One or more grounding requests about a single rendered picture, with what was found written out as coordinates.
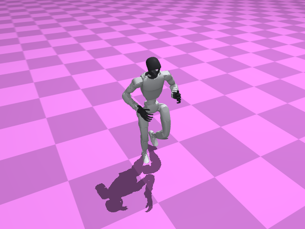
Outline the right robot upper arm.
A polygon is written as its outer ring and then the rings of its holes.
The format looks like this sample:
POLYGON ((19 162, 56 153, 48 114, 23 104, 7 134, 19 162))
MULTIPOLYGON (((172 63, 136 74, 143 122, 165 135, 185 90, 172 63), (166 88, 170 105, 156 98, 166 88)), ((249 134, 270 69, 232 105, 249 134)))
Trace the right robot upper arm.
POLYGON ((126 90, 123 92, 128 97, 131 97, 131 94, 136 88, 140 88, 142 86, 143 79, 142 77, 136 77, 132 80, 131 84, 126 88, 126 90))

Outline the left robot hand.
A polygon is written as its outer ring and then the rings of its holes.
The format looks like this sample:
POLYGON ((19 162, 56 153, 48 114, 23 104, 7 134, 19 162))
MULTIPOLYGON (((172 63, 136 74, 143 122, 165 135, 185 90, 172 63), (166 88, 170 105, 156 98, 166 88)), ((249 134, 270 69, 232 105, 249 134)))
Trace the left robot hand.
POLYGON ((177 92, 173 92, 173 98, 179 101, 177 104, 181 102, 181 94, 179 93, 179 90, 177 90, 177 92))

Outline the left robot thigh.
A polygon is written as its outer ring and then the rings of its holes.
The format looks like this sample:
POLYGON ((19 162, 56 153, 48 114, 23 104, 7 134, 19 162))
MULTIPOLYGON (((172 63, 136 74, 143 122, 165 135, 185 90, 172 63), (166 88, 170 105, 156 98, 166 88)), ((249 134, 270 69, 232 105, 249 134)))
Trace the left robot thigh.
POLYGON ((161 138, 167 138, 171 129, 171 119, 169 108, 166 104, 159 103, 160 119, 162 124, 162 130, 159 132, 161 138))

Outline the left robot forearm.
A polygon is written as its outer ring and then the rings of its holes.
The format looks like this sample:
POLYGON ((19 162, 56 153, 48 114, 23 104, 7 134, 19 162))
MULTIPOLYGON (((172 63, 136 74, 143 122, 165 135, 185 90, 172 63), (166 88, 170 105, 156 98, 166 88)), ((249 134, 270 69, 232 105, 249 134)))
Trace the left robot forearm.
POLYGON ((177 84, 175 84, 175 85, 176 85, 176 87, 172 88, 171 98, 173 98, 173 92, 177 92, 177 90, 179 90, 178 85, 177 84))

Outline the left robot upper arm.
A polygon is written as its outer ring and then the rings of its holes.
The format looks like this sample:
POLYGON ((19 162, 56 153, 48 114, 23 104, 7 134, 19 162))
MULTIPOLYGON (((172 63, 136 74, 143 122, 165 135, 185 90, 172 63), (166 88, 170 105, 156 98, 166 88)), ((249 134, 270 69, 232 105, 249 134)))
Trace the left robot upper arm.
POLYGON ((168 84, 170 85, 170 89, 172 90, 173 87, 176 87, 176 83, 174 81, 174 78, 172 77, 172 75, 170 74, 170 72, 168 70, 166 71, 162 71, 162 74, 164 76, 164 79, 168 82, 168 84))

